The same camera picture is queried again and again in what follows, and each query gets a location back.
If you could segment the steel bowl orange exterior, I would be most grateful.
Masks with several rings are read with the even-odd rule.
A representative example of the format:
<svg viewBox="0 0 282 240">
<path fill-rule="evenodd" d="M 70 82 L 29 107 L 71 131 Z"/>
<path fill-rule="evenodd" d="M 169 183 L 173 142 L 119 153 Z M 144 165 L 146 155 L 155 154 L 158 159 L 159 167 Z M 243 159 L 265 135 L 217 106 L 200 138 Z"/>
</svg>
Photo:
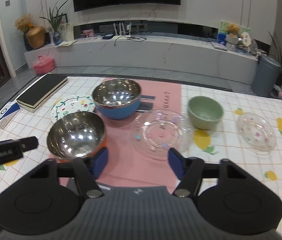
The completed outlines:
<svg viewBox="0 0 282 240">
<path fill-rule="evenodd" d="M 59 161 L 71 161 L 95 155 L 107 146 L 103 119 L 94 112 L 70 113 L 53 124 L 47 136 L 47 148 Z"/>
</svg>

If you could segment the large clear glass plate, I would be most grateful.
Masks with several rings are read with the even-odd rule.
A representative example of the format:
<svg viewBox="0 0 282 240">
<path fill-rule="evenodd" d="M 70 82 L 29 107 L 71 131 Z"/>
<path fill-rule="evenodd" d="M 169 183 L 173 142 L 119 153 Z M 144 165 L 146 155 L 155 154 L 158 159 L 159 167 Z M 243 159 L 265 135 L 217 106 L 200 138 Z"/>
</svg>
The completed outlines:
<svg viewBox="0 0 282 240">
<path fill-rule="evenodd" d="M 185 115 L 168 109 L 155 109 L 138 115 L 131 126 L 133 147 L 153 159 L 167 158 L 170 148 L 185 153 L 193 127 Z"/>
</svg>

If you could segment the green ceramic bowl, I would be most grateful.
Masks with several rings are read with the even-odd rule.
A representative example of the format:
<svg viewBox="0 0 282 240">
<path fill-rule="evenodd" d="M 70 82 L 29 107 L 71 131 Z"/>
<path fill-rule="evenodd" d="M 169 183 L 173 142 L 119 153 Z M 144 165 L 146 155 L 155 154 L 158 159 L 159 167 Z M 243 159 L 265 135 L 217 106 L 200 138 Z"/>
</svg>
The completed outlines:
<svg viewBox="0 0 282 240">
<path fill-rule="evenodd" d="M 187 112 L 192 125 L 199 129 L 214 129 L 222 120 L 223 107 L 206 96 L 195 96 L 187 103 Z"/>
</svg>

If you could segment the white floral painted plate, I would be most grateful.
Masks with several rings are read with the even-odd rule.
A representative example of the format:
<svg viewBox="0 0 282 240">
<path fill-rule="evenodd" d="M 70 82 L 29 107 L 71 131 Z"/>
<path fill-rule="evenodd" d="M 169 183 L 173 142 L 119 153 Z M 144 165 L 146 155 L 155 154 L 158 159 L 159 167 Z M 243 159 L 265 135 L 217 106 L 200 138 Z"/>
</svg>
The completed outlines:
<svg viewBox="0 0 282 240">
<path fill-rule="evenodd" d="M 51 108 L 50 118 L 53 123 L 75 112 L 93 112 L 95 104 L 91 95 L 76 94 L 57 100 Z"/>
</svg>

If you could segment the small clear glass flowered plate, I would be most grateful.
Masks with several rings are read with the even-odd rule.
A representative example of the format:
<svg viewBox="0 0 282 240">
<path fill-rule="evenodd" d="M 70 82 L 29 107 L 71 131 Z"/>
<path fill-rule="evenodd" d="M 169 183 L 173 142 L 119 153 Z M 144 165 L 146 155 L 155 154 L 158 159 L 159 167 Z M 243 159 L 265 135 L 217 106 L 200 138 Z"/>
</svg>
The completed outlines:
<svg viewBox="0 0 282 240">
<path fill-rule="evenodd" d="M 276 146 L 274 129 L 263 117 L 254 113 L 243 113 L 236 121 L 240 141 L 257 154 L 268 155 Z"/>
</svg>

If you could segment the steel bowl blue exterior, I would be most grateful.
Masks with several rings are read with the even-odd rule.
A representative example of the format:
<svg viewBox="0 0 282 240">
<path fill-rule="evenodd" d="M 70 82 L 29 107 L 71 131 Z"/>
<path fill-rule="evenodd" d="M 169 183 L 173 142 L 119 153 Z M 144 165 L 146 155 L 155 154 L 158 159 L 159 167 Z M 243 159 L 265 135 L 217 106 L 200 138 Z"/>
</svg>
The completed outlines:
<svg viewBox="0 0 282 240">
<path fill-rule="evenodd" d="M 103 116 L 114 120 L 131 116 L 138 109 L 141 96 L 140 84 L 130 79 L 104 81 L 92 92 L 97 110 Z"/>
</svg>

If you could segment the white blue small box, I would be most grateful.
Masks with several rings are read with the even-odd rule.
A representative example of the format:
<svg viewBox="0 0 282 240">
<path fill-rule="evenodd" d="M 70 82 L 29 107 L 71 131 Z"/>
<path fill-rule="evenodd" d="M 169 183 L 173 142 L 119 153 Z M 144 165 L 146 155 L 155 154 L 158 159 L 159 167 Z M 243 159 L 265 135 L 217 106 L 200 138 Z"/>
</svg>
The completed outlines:
<svg viewBox="0 0 282 240">
<path fill-rule="evenodd" d="M 20 107 L 17 102 L 7 102 L 0 110 L 0 128 L 4 129 L 19 110 Z"/>
</svg>

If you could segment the black notebook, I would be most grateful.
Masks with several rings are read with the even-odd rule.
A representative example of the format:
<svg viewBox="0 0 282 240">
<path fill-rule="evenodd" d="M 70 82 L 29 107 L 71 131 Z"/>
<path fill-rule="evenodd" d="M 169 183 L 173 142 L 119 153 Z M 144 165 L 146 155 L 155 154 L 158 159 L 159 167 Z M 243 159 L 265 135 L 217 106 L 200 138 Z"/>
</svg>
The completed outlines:
<svg viewBox="0 0 282 240">
<path fill-rule="evenodd" d="M 34 113 L 54 93 L 68 81 L 68 76 L 61 74 L 46 74 L 31 84 L 16 98 L 19 106 Z"/>
</svg>

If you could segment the checked lemon tablecloth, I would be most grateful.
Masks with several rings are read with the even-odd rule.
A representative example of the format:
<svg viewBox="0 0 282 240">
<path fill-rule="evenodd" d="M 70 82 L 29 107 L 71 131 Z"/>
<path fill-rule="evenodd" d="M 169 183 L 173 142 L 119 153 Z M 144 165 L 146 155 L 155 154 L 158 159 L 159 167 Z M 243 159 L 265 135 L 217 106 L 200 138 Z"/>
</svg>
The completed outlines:
<svg viewBox="0 0 282 240">
<path fill-rule="evenodd" d="M 89 95 L 100 83 L 100 77 L 70 77 L 36 112 L 30 113 L 22 109 L 4 129 L 0 129 L 0 141 L 27 136 L 36 136 L 39 141 L 36 150 L 27 152 L 19 161 L 0 167 L 0 193 L 39 163 L 50 158 L 46 138 L 52 126 L 50 112 L 54 103 L 70 95 Z M 218 163 L 221 159 L 228 158 L 282 199 L 282 101 L 198 85 L 181 85 L 181 114 L 187 113 L 187 103 L 195 96 L 207 96 L 218 101 L 224 109 L 224 116 L 211 131 L 194 130 L 192 143 L 184 156 L 198 157 L 208 163 Z M 249 112 L 265 118 L 274 129 L 276 146 L 268 155 L 257 154 L 240 141 L 236 121 L 240 115 Z M 278 230 L 282 234 L 282 220 Z"/>
</svg>

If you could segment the pink plastic basket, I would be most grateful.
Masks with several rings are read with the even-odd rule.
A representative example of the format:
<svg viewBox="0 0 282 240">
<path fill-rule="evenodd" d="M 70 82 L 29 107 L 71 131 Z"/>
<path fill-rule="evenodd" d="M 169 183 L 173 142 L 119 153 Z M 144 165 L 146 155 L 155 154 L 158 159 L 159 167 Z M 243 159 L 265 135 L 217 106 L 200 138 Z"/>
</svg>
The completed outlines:
<svg viewBox="0 0 282 240">
<path fill-rule="evenodd" d="M 55 68 L 54 59 L 51 57 L 39 56 L 33 62 L 33 69 L 37 75 L 47 74 Z"/>
</svg>

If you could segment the grey marble tv bench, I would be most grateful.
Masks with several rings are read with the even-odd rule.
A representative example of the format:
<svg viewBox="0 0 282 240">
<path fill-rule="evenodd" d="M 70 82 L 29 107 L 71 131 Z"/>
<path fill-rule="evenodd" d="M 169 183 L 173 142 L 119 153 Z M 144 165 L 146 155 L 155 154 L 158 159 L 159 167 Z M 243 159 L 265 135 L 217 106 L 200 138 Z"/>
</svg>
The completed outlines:
<svg viewBox="0 0 282 240">
<path fill-rule="evenodd" d="M 118 36 L 110 40 L 82 38 L 70 46 L 48 44 L 24 55 L 29 68 L 39 56 L 48 56 L 57 67 L 161 69 L 246 84 L 253 82 L 257 68 L 257 58 L 253 55 L 219 50 L 210 42 L 163 36 L 147 36 L 140 41 Z"/>
</svg>

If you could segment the golden vase dried flowers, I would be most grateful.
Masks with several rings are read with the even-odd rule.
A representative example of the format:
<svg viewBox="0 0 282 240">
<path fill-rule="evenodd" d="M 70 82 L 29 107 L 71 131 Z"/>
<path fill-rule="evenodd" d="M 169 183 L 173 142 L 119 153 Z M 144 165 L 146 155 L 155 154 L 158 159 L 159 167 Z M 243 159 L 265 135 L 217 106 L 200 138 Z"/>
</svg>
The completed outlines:
<svg viewBox="0 0 282 240">
<path fill-rule="evenodd" d="M 24 41 L 31 49 L 38 49 L 46 42 L 46 30 L 41 25 L 36 25 L 31 14 L 19 17 L 15 23 L 17 30 L 23 33 Z"/>
</svg>

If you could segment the white wifi router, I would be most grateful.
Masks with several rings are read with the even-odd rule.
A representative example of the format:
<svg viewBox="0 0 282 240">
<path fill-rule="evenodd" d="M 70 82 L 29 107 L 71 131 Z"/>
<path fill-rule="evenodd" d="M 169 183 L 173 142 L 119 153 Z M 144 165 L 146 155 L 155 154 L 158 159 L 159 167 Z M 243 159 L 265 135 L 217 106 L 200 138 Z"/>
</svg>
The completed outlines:
<svg viewBox="0 0 282 240">
<path fill-rule="evenodd" d="M 130 36 L 132 32 L 132 24 L 124 24 L 123 22 L 114 23 L 113 29 L 116 36 Z"/>
</svg>

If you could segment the teddy bear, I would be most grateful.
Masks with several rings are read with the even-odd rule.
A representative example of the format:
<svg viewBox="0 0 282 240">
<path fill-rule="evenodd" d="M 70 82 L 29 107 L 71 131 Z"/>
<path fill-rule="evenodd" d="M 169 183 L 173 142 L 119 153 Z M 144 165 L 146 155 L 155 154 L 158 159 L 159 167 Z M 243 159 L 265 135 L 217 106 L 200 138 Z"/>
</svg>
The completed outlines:
<svg viewBox="0 0 282 240">
<path fill-rule="evenodd" d="M 226 28 L 226 33 L 231 37 L 238 37 L 240 26 L 234 23 L 229 23 Z"/>
</svg>

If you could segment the green potted plant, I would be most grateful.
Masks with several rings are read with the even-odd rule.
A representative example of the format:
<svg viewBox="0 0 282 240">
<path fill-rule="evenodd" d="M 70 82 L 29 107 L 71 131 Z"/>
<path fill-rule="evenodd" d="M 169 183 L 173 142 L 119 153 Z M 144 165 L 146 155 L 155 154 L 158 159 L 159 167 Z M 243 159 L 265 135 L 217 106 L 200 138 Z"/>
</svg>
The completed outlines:
<svg viewBox="0 0 282 240">
<path fill-rule="evenodd" d="M 62 43 L 62 37 L 61 34 L 59 32 L 59 27 L 61 25 L 61 21 L 63 18 L 63 13 L 60 12 L 60 10 L 62 9 L 62 7 L 68 2 L 68 0 L 66 0 L 65 2 L 63 2 L 59 7 L 57 6 L 57 2 L 55 3 L 55 5 L 53 6 L 53 8 L 49 7 L 48 10 L 48 17 L 43 17 L 41 16 L 40 18 L 47 20 L 53 30 L 53 34 L 52 34 L 52 38 L 53 38 L 53 42 L 56 46 L 60 45 Z"/>
</svg>

